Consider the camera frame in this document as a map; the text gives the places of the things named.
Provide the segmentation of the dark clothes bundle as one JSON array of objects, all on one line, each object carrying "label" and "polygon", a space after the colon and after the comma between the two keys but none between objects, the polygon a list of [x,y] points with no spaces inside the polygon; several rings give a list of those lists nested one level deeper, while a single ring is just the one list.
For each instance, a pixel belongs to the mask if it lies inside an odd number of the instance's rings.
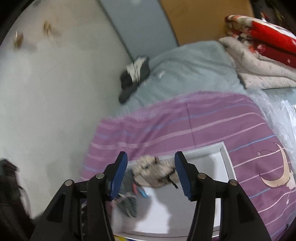
[{"label": "dark clothes bundle", "polygon": [[125,104],[150,74],[149,57],[138,56],[128,64],[120,75],[121,93],[118,97],[120,104]]}]

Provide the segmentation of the grey blanket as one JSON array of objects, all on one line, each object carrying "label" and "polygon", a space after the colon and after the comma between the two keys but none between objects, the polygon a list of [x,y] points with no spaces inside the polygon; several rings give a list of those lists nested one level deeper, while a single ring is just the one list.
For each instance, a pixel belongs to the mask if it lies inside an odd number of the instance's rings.
[{"label": "grey blanket", "polygon": [[230,56],[217,41],[177,47],[151,59],[149,68],[149,76],[119,108],[118,116],[196,91],[245,93]]}]

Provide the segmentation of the beige plaid cloth bag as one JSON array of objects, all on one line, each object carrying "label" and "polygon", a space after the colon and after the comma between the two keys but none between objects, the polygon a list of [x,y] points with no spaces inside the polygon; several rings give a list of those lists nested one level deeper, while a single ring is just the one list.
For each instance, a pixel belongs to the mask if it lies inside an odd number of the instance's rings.
[{"label": "beige plaid cloth bag", "polygon": [[179,177],[172,161],[162,161],[158,157],[146,155],[140,157],[132,166],[135,182],[140,186],[154,189],[173,185],[178,189]]}]

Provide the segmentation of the green plaid cloth doll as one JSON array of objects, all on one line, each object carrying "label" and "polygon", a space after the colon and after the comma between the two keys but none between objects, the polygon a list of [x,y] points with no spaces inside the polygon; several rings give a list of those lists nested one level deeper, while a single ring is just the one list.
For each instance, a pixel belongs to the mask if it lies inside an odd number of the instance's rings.
[{"label": "green plaid cloth doll", "polygon": [[114,202],[127,217],[136,218],[138,195],[144,198],[149,197],[145,190],[135,181],[132,169],[129,169],[125,172],[119,193]]}]

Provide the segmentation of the cream folded quilt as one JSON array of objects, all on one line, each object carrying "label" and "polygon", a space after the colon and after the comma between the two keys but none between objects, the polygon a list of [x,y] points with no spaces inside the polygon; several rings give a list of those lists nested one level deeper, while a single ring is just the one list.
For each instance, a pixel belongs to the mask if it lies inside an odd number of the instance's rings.
[{"label": "cream folded quilt", "polygon": [[233,37],[219,39],[246,89],[295,88],[295,68],[254,54]]}]

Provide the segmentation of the red folded quilt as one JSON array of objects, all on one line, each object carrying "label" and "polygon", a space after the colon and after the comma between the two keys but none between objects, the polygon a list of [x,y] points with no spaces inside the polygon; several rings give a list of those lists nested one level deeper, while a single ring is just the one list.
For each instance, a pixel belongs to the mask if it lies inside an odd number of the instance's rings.
[{"label": "red folded quilt", "polygon": [[295,68],[295,35],[266,21],[241,15],[225,18],[227,35],[242,42],[253,54]]}]

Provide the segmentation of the white cardboard box tray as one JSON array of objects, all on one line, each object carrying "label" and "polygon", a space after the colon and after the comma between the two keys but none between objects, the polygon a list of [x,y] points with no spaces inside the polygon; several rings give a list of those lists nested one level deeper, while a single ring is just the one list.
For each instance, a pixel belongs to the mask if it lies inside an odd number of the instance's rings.
[{"label": "white cardboard box tray", "polygon": [[192,226],[219,235],[221,201],[216,196],[216,181],[235,179],[231,159],[224,142],[184,152],[188,163],[199,174],[192,185],[197,201],[189,201],[180,183],[177,187],[144,187],[147,197],[137,197],[137,216],[127,217],[118,207],[112,209],[111,227],[117,236],[130,240],[186,240]]}]

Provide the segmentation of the purple striped bed sheet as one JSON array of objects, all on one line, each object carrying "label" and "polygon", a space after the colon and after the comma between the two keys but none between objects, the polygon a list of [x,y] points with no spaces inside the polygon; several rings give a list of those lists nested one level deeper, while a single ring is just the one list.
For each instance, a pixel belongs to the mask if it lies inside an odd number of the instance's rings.
[{"label": "purple striped bed sheet", "polygon": [[272,240],[295,218],[295,169],[259,106],[247,95],[203,91],[103,119],[90,142],[81,178],[91,178],[120,151],[130,160],[224,142],[237,180]]}]

